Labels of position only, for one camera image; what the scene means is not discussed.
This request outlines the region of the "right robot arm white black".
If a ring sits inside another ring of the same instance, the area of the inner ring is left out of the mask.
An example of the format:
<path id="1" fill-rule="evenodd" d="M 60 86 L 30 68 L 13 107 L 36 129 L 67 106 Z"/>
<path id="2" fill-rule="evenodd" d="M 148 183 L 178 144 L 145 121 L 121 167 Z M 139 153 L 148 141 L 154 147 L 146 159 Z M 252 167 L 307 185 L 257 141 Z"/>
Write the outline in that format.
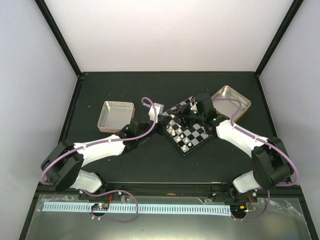
<path id="1" fill-rule="evenodd" d="M 281 139 L 264 138 L 240 127 L 232 117 L 217 112 L 208 94 L 193 97 L 178 108 L 176 116 L 183 126 L 198 124 L 207 134 L 215 134 L 251 158 L 252 170 L 239 175 L 228 186 L 228 198 L 234 202 L 240 201 L 248 191 L 284 187 L 284 180 L 299 176 Z"/>

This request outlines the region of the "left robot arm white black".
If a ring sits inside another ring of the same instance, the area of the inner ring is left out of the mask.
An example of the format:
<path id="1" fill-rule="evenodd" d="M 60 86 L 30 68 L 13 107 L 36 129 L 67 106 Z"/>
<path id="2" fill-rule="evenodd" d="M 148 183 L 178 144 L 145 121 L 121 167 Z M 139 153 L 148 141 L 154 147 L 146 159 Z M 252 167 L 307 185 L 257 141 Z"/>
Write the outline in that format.
<path id="1" fill-rule="evenodd" d="M 140 141 L 153 133 L 161 134 L 172 120 L 169 115 L 149 115 L 147 122 L 131 120 L 120 131 L 103 139 L 90 142 L 60 141 L 42 162 L 40 181 L 52 186 L 57 192 L 72 188 L 91 194 L 95 199 L 103 199 L 108 192 L 104 180 L 98 173 L 82 168 L 95 161 L 120 156 L 138 147 Z"/>

